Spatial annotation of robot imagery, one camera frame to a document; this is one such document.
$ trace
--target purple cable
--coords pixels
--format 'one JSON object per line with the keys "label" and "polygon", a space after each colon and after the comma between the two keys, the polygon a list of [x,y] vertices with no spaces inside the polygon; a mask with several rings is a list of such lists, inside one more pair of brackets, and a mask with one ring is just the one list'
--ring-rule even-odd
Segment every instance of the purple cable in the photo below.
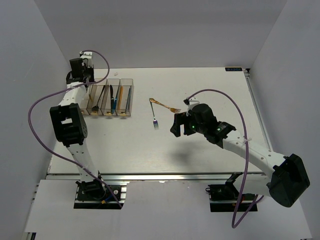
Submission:
{"label": "purple cable", "polygon": [[[243,116],[240,108],[236,104],[236,102],[228,94],[224,93],[223,91],[219,91],[219,90],[215,90],[215,89],[203,89],[203,90],[197,91],[196,93],[194,93],[191,96],[187,97],[187,100],[189,100],[190,98],[194,97],[195,95],[197,95],[199,93],[207,92],[207,91],[216,92],[216,93],[222,94],[222,95],[226,96],[233,103],[235,108],[238,110],[238,113],[240,114],[242,125],[243,125],[243,131],[244,131],[244,139],[247,140],[248,139],[248,134],[247,134],[247,127],[246,127],[244,116]],[[250,204],[248,209],[243,213],[243,215],[235,223],[237,212],[238,212],[238,209],[239,209],[239,205],[240,205],[240,203],[242,201],[242,195],[243,195],[243,191],[244,191],[245,183],[246,183],[246,178],[247,178],[247,174],[248,174],[248,167],[249,167],[249,144],[248,144],[248,141],[246,141],[245,142],[245,166],[244,166],[244,172],[243,172],[243,179],[242,179],[242,183],[241,183],[240,190],[239,190],[239,195],[238,195],[238,198],[236,200],[236,204],[235,204],[235,208],[234,208],[233,216],[232,216],[231,226],[232,226],[233,229],[235,229],[241,223],[241,221],[245,218],[245,216],[250,211],[250,209],[253,207],[253,205],[257,204],[258,202],[260,202],[264,198],[264,196],[262,196],[262,197],[259,198],[259,200],[257,200],[258,195],[256,195],[253,198],[252,203]]]}
{"label": "purple cable", "polygon": [[[78,88],[78,87],[83,86],[83,85],[93,85],[93,84],[101,83],[103,80],[105,80],[105,79],[108,77],[108,75],[109,75],[109,73],[110,73],[110,65],[109,65],[107,59],[106,59],[101,53],[99,53],[99,52],[97,52],[97,51],[95,51],[95,50],[83,50],[82,52],[93,52],[93,53],[96,53],[96,54],[100,55],[100,57],[102,57],[103,60],[105,61],[106,65],[107,65],[107,67],[108,67],[108,71],[107,71],[106,75],[105,75],[101,80],[99,80],[99,81],[80,83],[80,84],[78,84],[78,85],[75,85],[73,88]],[[106,188],[107,188],[107,189],[109,190],[109,192],[111,193],[111,195],[113,196],[114,200],[118,203],[118,205],[120,206],[120,208],[122,208],[121,203],[119,202],[119,200],[117,199],[116,195],[115,195],[114,192],[111,190],[111,188],[110,188],[110,186],[109,186],[108,184],[106,184],[104,181],[102,181],[102,180],[99,179],[98,177],[94,176],[88,169],[86,169],[84,166],[82,166],[82,164],[80,164],[80,163],[78,163],[78,162],[76,162],[76,161],[74,161],[74,160],[71,160],[71,159],[69,159],[69,158],[67,158],[67,157],[64,157],[64,156],[62,156],[62,155],[54,152],[54,151],[51,150],[50,148],[48,148],[48,147],[44,144],[44,142],[39,138],[39,136],[37,135],[37,133],[36,133],[36,131],[35,131],[33,125],[32,125],[32,122],[31,122],[31,113],[32,113],[32,110],[34,109],[34,107],[35,107],[39,102],[41,102],[42,100],[45,100],[45,99],[47,99],[47,98],[53,97],[53,96],[55,96],[55,95],[65,93],[65,92],[67,92],[67,91],[69,91],[69,90],[71,90],[71,89],[72,89],[72,87],[69,87],[69,88],[66,88],[66,89],[64,89],[64,90],[57,91],[57,92],[55,92],[55,93],[49,94],[49,95],[47,95],[47,96],[44,96],[44,97],[38,99],[37,101],[35,101],[34,104],[32,104],[32,106],[30,107],[29,112],[28,112],[28,123],[29,123],[29,127],[30,127],[30,129],[31,129],[31,132],[32,132],[32,134],[34,135],[34,137],[36,138],[36,140],[41,144],[41,146],[44,147],[44,149],[47,150],[49,153],[51,153],[51,154],[53,154],[53,155],[55,155],[55,156],[57,156],[57,157],[59,157],[59,158],[61,158],[61,159],[63,159],[63,160],[66,160],[66,161],[68,161],[68,162],[70,162],[70,163],[73,163],[73,164],[77,165],[78,167],[82,168],[82,169],[83,169],[88,175],[90,175],[92,178],[94,178],[95,180],[99,181],[101,184],[105,185]]]}

